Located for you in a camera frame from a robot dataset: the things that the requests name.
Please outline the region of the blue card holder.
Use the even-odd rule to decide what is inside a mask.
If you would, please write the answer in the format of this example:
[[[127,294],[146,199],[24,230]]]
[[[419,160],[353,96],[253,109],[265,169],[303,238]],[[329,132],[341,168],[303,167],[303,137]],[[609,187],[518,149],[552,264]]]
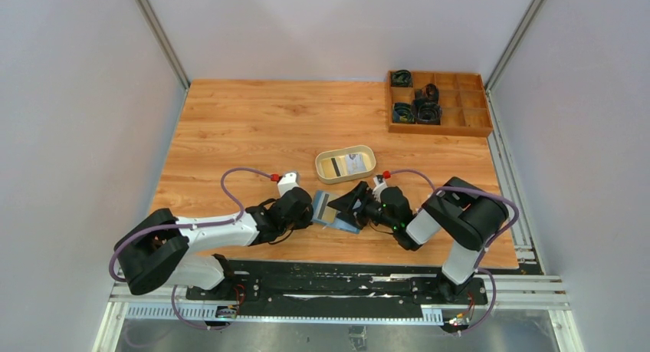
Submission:
[[[331,201],[339,197],[336,193],[317,190],[312,201],[312,223],[358,235],[360,229],[339,219],[337,217],[339,211],[328,206]]]

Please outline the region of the white printed card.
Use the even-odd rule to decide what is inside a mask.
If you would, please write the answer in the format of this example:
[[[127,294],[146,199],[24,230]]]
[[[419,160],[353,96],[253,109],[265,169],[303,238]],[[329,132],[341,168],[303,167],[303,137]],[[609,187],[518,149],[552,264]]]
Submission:
[[[362,154],[346,154],[344,156],[344,162],[346,164],[346,172],[350,176],[365,173],[367,171]]]

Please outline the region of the cream oval tray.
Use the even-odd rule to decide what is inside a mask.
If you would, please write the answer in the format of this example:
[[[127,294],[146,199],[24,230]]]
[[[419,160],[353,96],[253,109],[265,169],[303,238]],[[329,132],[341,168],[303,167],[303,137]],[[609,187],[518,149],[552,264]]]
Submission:
[[[354,154],[354,153],[359,153],[363,155],[363,160],[366,164],[367,171],[365,173],[360,173],[360,174],[355,174],[350,176],[346,172],[346,164],[344,162],[344,156],[346,154]],[[326,158],[330,158],[330,157],[338,157],[340,159],[340,165],[342,167],[342,170],[344,171],[344,176],[337,179],[326,179],[323,176],[322,162]],[[315,158],[315,167],[316,167],[318,179],[322,183],[333,185],[336,183],[348,182],[355,179],[362,179],[371,176],[373,174],[374,169],[376,168],[376,157],[374,151],[366,145],[349,146],[338,150],[329,150],[329,151],[319,153]]]

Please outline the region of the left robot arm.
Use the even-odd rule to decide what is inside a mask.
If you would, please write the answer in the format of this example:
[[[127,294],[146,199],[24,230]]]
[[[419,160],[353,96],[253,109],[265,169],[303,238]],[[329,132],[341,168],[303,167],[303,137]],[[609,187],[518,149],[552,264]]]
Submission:
[[[203,251],[275,243],[286,232],[308,227],[313,212],[310,194],[300,187],[242,214],[186,218],[157,209],[115,244],[112,263],[120,266],[121,281],[133,295],[163,285],[211,290],[225,280],[225,265]]]

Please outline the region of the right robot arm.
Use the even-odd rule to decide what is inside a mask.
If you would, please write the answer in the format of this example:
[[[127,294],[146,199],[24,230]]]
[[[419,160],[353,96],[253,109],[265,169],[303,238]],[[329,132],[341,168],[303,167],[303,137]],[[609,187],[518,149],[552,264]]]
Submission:
[[[377,176],[374,184],[361,182],[327,205],[357,229],[368,224],[387,227],[407,251],[420,249],[445,231],[453,243],[433,291],[448,301],[468,293],[490,240],[505,227],[509,201],[453,176],[414,210],[399,187],[386,184],[386,177]]]

